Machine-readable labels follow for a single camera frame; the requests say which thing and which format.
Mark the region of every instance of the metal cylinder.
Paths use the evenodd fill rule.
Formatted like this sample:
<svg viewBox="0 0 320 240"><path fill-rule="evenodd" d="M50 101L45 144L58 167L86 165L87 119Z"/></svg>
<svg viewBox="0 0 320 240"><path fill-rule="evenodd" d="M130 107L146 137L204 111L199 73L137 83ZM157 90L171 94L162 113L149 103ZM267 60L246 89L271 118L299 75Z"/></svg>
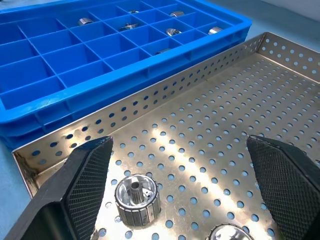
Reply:
<svg viewBox="0 0 320 240"><path fill-rule="evenodd" d="M132 201L135 204L140 204L144 201L144 193L143 193L143 189L142 189L142 184L140 184L139 182L135 181L135 182L131 183L130 193L131 193Z"/></svg>
<svg viewBox="0 0 320 240"><path fill-rule="evenodd" d="M121 180L114 197L123 223L129 226L145 226L161 211L159 186L144 174L133 174Z"/></svg>

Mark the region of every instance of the shiny metal part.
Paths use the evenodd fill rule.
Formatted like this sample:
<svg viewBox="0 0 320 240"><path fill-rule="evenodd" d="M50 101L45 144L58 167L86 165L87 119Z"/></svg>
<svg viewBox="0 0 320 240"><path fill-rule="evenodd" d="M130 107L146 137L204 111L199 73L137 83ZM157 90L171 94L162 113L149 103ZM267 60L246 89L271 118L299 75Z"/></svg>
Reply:
<svg viewBox="0 0 320 240"><path fill-rule="evenodd" d="M126 23L125 26L119 28L119 31L122 32L125 30L134 29L136 27L138 27L138 23L133 23L133 24Z"/></svg>
<svg viewBox="0 0 320 240"><path fill-rule="evenodd" d="M221 29L220 27L215 26L209 30L208 34L209 35L216 34L218 32L221 32L222 30L223 29Z"/></svg>
<svg viewBox="0 0 320 240"><path fill-rule="evenodd" d="M90 18L87 18L87 17L83 17L83 18L80 18L79 21L78 21L78 25L79 26L82 26L82 25L86 25L86 24L92 24L94 21L92 21Z"/></svg>
<svg viewBox="0 0 320 240"><path fill-rule="evenodd" d="M169 51L169 50L171 50L171 48L166 48L166 49L163 49L163 50L161 50L161 51L157 51L157 52L155 53L155 55L162 54L162 53L164 53L164 52L166 52L166 51Z"/></svg>
<svg viewBox="0 0 320 240"><path fill-rule="evenodd" d="M253 240L242 228L233 224L216 226L206 240Z"/></svg>
<svg viewBox="0 0 320 240"><path fill-rule="evenodd" d="M317 52L262 34L13 154L33 196L74 146L111 135L114 153L95 225L106 232L101 240L203 240L222 223L247 228L255 240L277 240L246 138L294 144L320 166L319 62ZM124 224L113 194L138 173L152 175L160 191L161 213L147 227Z"/></svg>
<svg viewBox="0 0 320 240"><path fill-rule="evenodd" d="M170 37L173 35L181 34L181 31L179 31L178 29L175 29L175 28L168 28L165 32Z"/></svg>
<svg viewBox="0 0 320 240"><path fill-rule="evenodd" d="M182 15L185 15L185 13L183 11L173 11L173 12L170 13L171 17L176 17L176 18L180 17Z"/></svg>
<svg viewBox="0 0 320 240"><path fill-rule="evenodd" d="M144 174L125 177L117 185L114 197L119 215L128 226L145 226L161 211L159 186Z"/></svg>
<svg viewBox="0 0 320 240"><path fill-rule="evenodd" d="M129 11L128 13L130 13L130 14L137 14L137 13L139 13L139 11L137 11L137 10L131 10L131 11Z"/></svg>

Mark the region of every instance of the metal part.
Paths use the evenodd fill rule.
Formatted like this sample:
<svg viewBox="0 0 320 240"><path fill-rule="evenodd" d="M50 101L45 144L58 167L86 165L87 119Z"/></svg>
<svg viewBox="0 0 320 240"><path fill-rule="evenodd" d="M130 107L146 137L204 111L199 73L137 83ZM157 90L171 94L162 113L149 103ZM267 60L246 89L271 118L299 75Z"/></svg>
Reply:
<svg viewBox="0 0 320 240"><path fill-rule="evenodd" d="M165 32L170 37L173 35L181 34L181 31L179 31L178 29L175 29L175 28L168 28Z"/></svg>
<svg viewBox="0 0 320 240"><path fill-rule="evenodd" d="M290 70L295 59L299 65ZM246 138L263 134L292 143L320 166L319 71L312 73L318 62L317 52L272 33L259 35L13 154L33 196L72 146L112 135L114 154L95 225L107 230L102 239L128 233L133 239L202 240L213 226L230 223L246 227L255 240L275 240L280 232L261 197ZM148 227L132 230L110 193L124 174L136 173L157 180L162 210Z"/></svg>
<svg viewBox="0 0 320 240"><path fill-rule="evenodd" d="M234 224L216 226L206 240L253 240L242 228Z"/></svg>
<svg viewBox="0 0 320 240"><path fill-rule="evenodd" d="M139 11L137 11L137 10L131 10L131 11L129 11L128 13L130 13L130 14L137 14L137 13L139 13Z"/></svg>
<svg viewBox="0 0 320 240"><path fill-rule="evenodd" d="M129 29L134 29L136 27L138 27L138 23L133 23L133 24L126 23L125 26L119 28L119 31L121 32Z"/></svg>
<svg viewBox="0 0 320 240"><path fill-rule="evenodd" d="M171 17L176 17L176 18L180 17L182 15L185 15L185 13L183 11L173 11L173 12L170 13Z"/></svg>
<svg viewBox="0 0 320 240"><path fill-rule="evenodd" d="M166 49L163 49L163 50L161 50L161 51L157 51L157 52L155 53L155 55L162 54L162 53L164 53L164 52L166 52L166 51L169 51L169 50L171 50L171 48L166 48Z"/></svg>
<svg viewBox="0 0 320 240"><path fill-rule="evenodd" d="M159 186L144 174L125 177L117 185L114 197L122 221L129 226L145 226L161 211Z"/></svg>
<svg viewBox="0 0 320 240"><path fill-rule="evenodd" d="M90 18L87 18L87 17L83 17L83 18L80 18L79 21L78 21L78 25L79 26L82 26L82 25L86 25L86 24L92 24L94 21L92 21Z"/></svg>
<svg viewBox="0 0 320 240"><path fill-rule="evenodd" d="M220 27L215 26L209 30L208 34L209 35L216 34L218 32L221 32L222 30L223 29L221 29Z"/></svg>

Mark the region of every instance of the blue surface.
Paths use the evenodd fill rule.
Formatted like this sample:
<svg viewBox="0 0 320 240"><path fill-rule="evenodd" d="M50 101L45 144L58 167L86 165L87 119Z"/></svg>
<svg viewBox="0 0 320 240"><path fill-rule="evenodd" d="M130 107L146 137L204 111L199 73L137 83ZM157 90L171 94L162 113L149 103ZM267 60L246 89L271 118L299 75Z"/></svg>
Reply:
<svg viewBox="0 0 320 240"><path fill-rule="evenodd" d="M260 0L211 0L215 4L252 19L247 39L273 32L320 52L320 23ZM3 0L0 10L42 4L48 0ZM16 163L0 143L0 239L3 239L30 201Z"/></svg>
<svg viewBox="0 0 320 240"><path fill-rule="evenodd" d="M65 0L2 10L0 23L0 140L11 149L243 42L252 24L203 0ZM138 27L120 31L127 23Z"/></svg>

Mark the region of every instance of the perforated metal sheet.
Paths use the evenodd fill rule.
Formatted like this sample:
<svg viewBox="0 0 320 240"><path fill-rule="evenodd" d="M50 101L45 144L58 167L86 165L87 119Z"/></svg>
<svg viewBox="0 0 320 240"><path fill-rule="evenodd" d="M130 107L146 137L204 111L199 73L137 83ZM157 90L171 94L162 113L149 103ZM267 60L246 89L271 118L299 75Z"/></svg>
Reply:
<svg viewBox="0 0 320 240"><path fill-rule="evenodd" d="M164 91L169 90L170 94L172 88L185 87L189 78L197 78L191 73L208 75L222 65L221 61L225 65L232 59L231 53L241 48L245 51L245 60L221 69L222 72L208 81L193 85L111 133L114 154L96 222L97 231L105 234L100 239L203 240L221 223L244 227L255 240L279 239L276 224L256 183L246 137L263 135L294 144L319 165L320 87L315 81L258 53L252 55L259 39L261 37L245 43L245 47L238 50L231 49L233 52L228 51L226 58L215 57L213 65L205 62L200 72L198 68L190 69L184 75L176 75L176 79L167 79L138 94L142 99L149 96L148 100L140 100L143 109L143 101L150 104L157 94L160 100L168 95ZM122 105L128 107L125 105L128 102L127 99ZM97 129L109 128L113 120L107 109L48 135L37 144L33 142L18 149L16 157L17 154L20 158L24 156L27 162L36 164L43 158L30 157L37 146L58 142L40 151L64 152L70 151L72 143L80 144L87 136L98 137ZM88 132L81 131L83 127L88 127ZM71 133L74 137L66 140ZM55 158L49 155L47 161L51 160ZM145 228L125 226L115 205L116 184L135 173L152 175L161 187L162 211L159 218Z"/></svg>

